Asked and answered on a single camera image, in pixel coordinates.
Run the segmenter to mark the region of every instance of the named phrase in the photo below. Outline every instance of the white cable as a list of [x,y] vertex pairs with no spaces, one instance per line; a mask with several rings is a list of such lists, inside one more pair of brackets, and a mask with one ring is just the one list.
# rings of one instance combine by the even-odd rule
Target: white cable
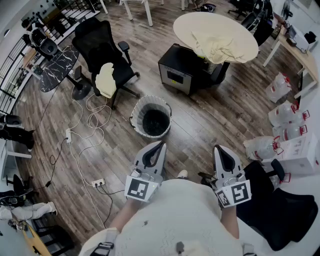
[[[82,118],[82,116],[83,116],[83,114],[84,114],[84,108],[80,105],[79,102],[77,102],[76,100],[74,100],[74,99],[72,98],[72,92],[71,92],[71,99],[72,99],[74,102],[76,102],[76,103],[81,107],[82,113],[81,113],[81,117],[80,117],[78,123],[77,123],[75,126],[73,126],[73,127],[70,128],[70,132],[73,133],[73,134],[78,135],[80,138],[82,138],[83,140],[85,140],[85,139],[88,139],[88,138],[90,138],[91,136],[93,136],[93,135],[95,134],[96,130],[99,129],[99,130],[102,131],[102,140],[101,140],[101,142],[98,143],[98,144],[95,144],[95,145],[91,145],[91,146],[85,147],[83,150],[80,151],[80,153],[78,154],[77,159],[75,158],[74,154],[72,153],[71,142],[70,142],[70,152],[71,152],[71,155],[72,155],[73,159],[74,159],[75,162],[76,162],[76,166],[77,166],[78,171],[79,171],[79,173],[80,173],[81,180],[82,180],[82,182],[83,182],[84,188],[85,188],[86,192],[88,193],[88,195],[89,195],[89,197],[90,197],[90,199],[91,199],[91,202],[92,202],[92,204],[93,204],[93,206],[94,206],[94,209],[95,209],[95,211],[96,211],[96,214],[98,215],[98,217],[99,217],[99,219],[100,219],[103,227],[105,228],[104,222],[102,221],[102,219],[101,219],[101,217],[100,217],[100,215],[99,215],[99,213],[98,213],[97,207],[96,207],[96,205],[95,205],[95,203],[94,203],[94,201],[93,201],[93,199],[92,199],[92,197],[91,197],[91,195],[90,195],[90,193],[89,193],[89,191],[88,191],[88,189],[87,189],[87,187],[86,187],[86,184],[89,185],[89,186],[91,186],[91,187],[93,187],[93,185],[90,184],[90,183],[88,183],[88,182],[86,181],[86,179],[84,178],[84,176],[82,175],[82,173],[81,173],[81,168],[80,168],[80,155],[81,155],[81,153],[82,153],[83,151],[85,151],[86,149],[94,148],[94,147],[96,147],[96,146],[101,145],[101,144],[104,142],[104,140],[105,140],[105,132],[104,132],[103,129],[101,129],[101,127],[104,126],[104,125],[106,125],[106,124],[109,122],[110,117],[111,117],[111,114],[112,114],[112,109],[111,109],[111,107],[109,107],[109,106],[106,105],[106,104],[107,104],[107,100],[105,101],[105,104],[104,104],[104,105],[98,106],[98,107],[95,107],[95,108],[92,108],[92,109],[89,109],[89,108],[88,108],[88,100],[89,100],[93,95],[95,95],[95,94],[92,94],[92,95],[86,100],[86,102],[85,102],[86,109],[89,110],[89,111],[94,111],[94,110],[96,110],[96,109],[100,109],[100,110],[98,110],[98,111],[96,111],[96,112],[94,112],[94,113],[91,113],[91,114],[89,115],[87,121],[86,121],[87,126],[89,126],[91,129],[94,130],[93,133],[92,133],[91,135],[87,136],[87,137],[82,137],[80,134],[72,131],[73,128],[75,128],[75,127],[78,126],[78,124],[80,123],[80,120],[81,120],[81,118]],[[104,124],[98,126],[99,120],[98,120],[98,117],[96,116],[96,114],[97,114],[98,112],[102,111],[105,107],[108,107],[108,108],[110,109],[110,115],[109,115],[107,121],[106,121]],[[91,119],[92,119],[93,116],[94,116],[95,119],[96,119],[96,125],[95,125],[95,126],[92,126],[92,125],[91,125]]]

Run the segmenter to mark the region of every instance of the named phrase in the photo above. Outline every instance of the white cloth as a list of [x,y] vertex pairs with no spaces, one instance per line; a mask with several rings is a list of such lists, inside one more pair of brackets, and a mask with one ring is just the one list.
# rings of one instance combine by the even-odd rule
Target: white cloth
[[97,74],[95,78],[96,88],[103,96],[109,99],[112,98],[117,89],[116,81],[112,76],[112,73],[114,72],[113,66],[114,65],[110,62],[104,64],[100,69],[100,73]]
[[229,57],[234,57],[237,62],[246,62],[241,58],[244,54],[237,48],[237,44],[233,38],[216,37],[196,31],[192,31],[191,33],[196,40],[193,51],[197,55],[207,58],[212,63],[223,63]]
[[[116,237],[115,255],[242,256],[241,242],[225,229],[220,218],[218,199],[208,186],[183,179],[164,181],[151,202]],[[79,256],[89,256],[106,241],[107,232],[90,238]]]
[[13,215],[18,221],[39,219],[42,215],[55,212],[56,210],[56,206],[53,202],[41,202],[30,206],[21,206],[16,208],[13,206],[2,205],[0,207],[0,220],[12,220]]
[[[286,0],[270,0],[270,4],[272,5],[272,11],[281,17],[282,16],[281,12],[282,12],[282,9],[284,8],[285,2]],[[275,17],[273,17],[272,28],[275,29],[277,24],[278,24],[278,20]]]

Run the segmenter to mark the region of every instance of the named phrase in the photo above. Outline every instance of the white chair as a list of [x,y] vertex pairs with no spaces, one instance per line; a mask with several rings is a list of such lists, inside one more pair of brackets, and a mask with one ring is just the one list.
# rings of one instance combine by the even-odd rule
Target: white chair
[[[120,5],[124,4],[126,12],[128,13],[129,20],[132,21],[133,18],[132,18],[132,14],[131,14],[131,11],[130,11],[129,6],[128,6],[128,1],[140,2],[140,0],[120,0]],[[150,13],[150,8],[149,8],[149,2],[148,2],[148,0],[142,0],[141,4],[144,4],[145,11],[146,11],[146,16],[148,18],[149,26],[152,27],[154,24],[152,23],[152,18],[151,18],[151,13]]]

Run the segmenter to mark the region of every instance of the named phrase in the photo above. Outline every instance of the strap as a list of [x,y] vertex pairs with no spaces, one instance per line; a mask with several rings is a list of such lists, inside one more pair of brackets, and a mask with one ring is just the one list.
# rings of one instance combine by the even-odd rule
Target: strap
[[90,254],[90,256],[108,256],[110,250],[112,250],[114,246],[115,245],[112,242],[101,242]]

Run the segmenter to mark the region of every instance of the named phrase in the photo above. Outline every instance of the white sneaker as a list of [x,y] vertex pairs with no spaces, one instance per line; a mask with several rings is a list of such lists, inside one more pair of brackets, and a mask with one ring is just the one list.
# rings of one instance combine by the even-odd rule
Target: white sneaker
[[177,178],[182,178],[182,179],[188,178],[188,172],[186,170],[180,171]]

